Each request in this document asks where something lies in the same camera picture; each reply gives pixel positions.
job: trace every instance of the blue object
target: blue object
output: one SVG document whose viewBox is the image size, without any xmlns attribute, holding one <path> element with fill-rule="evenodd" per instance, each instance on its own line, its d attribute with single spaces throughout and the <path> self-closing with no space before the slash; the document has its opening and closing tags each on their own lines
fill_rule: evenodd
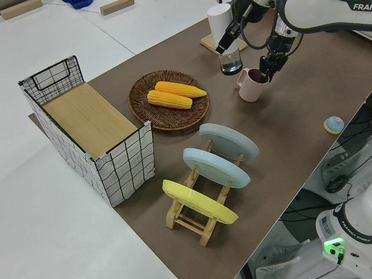
<svg viewBox="0 0 372 279">
<path fill-rule="evenodd" d="M 328 128 L 335 132 L 340 132 L 344 128 L 344 121 L 337 116 L 331 116 L 325 122 Z"/>
<path fill-rule="evenodd" d="M 199 128 L 199 135 L 203 141 L 212 140 L 212 150 L 219 155 L 237 160 L 244 154 L 243 160 L 256 158 L 260 149 L 243 134 L 218 124 L 205 123 Z"/>
<path fill-rule="evenodd" d="M 93 0 L 62 0 L 62 1 L 70 3 L 74 9 L 81 9 L 93 3 Z"/>
<path fill-rule="evenodd" d="M 184 149 L 184 162 L 200 175 L 221 185 L 232 182 L 231 188 L 246 187 L 251 178 L 238 166 L 215 154 L 195 148 Z"/>
</svg>

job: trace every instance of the round woven tray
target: round woven tray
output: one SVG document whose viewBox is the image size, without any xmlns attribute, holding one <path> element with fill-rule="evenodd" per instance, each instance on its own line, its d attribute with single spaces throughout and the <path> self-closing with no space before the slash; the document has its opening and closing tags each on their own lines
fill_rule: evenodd
<svg viewBox="0 0 372 279">
<path fill-rule="evenodd" d="M 147 94 L 149 90 L 155 89 L 158 81 L 183 83 L 206 91 L 198 80 L 180 71 L 161 70 L 148 73 L 137 80 L 129 91 L 128 104 L 138 119 L 142 122 L 150 120 L 153 128 L 165 131 L 186 129 L 203 119 L 209 107 L 208 94 L 192 99 L 191 109 L 172 109 L 148 103 Z"/>
</svg>

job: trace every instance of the yellow corn cob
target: yellow corn cob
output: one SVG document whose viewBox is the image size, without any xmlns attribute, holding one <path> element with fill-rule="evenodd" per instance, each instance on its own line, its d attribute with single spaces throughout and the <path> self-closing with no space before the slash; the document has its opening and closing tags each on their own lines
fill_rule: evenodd
<svg viewBox="0 0 372 279">
<path fill-rule="evenodd" d="M 157 90 L 149 91 L 147 101 L 156 106 L 166 106 L 174 109 L 190 109 L 192 105 L 192 99 L 190 98 Z"/>
<path fill-rule="evenodd" d="M 207 95 L 207 92 L 199 89 L 198 87 L 182 83 L 170 83 L 168 81 L 158 81 L 155 85 L 155 90 L 169 92 L 189 98 L 197 98 Z"/>
</svg>

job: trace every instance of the brown table mat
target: brown table mat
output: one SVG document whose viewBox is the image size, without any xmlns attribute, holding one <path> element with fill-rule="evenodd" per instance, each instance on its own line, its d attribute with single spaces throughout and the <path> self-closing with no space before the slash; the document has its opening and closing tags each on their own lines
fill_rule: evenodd
<svg viewBox="0 0 372 279">
<path fill-rule="evenodd" d="M 268 16 L 248 26 L 247 37 L 257 45 L 264 42 L 271 20 Z M 336 140 L 324 129 L 325 119 L 336 115 L 347 123 L 372 88 L 371 42 L 349 32 L 318 33 L 305 35 L 257 102 L 244 102 L 237 76 L 222 75 L 216 55 L 199 43 L 209 33 L 204 20 L 89 82 L 140 125 L 126 101 L 131 85 L 155 70 L 184 71 L 210 95 L 204 122 L 234 128 L 260 148 L 256 160 L 241 164 L 252 182 L 232 189 L 225 203 L 239 219 L 232 225 L 217 224 L 205 248 L 194 232 L 177 225 L 166 228 L 172 200 L 162 192 L 163 179 L 183 183 L 189 173 L 183 149 L 204 147 L 198 128 L 154 131 L 156 176 L 115 209 L 178 278 L 233 278 Z M 242 61 L 245 67 L 257 67 L 264 54 L 266 50 L 246 49 Z M 220 191 L 203 178 L 195 189 L 215 198 Z"/>
</svg>

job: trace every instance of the pink mug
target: pink mug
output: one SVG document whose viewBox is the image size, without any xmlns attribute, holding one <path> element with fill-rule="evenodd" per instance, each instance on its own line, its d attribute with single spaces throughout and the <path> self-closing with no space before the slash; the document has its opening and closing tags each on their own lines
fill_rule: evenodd
<svg viewBox="0 0 372 279">
<path fill-rule="evenodd" d="M 265 85 L 269 82 L 269 78 L 266 78 L 264 83 L 260 82 L 261 71 L 256 68 L 244 68 L 238 77 L 239 96 L 247 101 L 254 102 L 260 97 Z"/>
</svg>

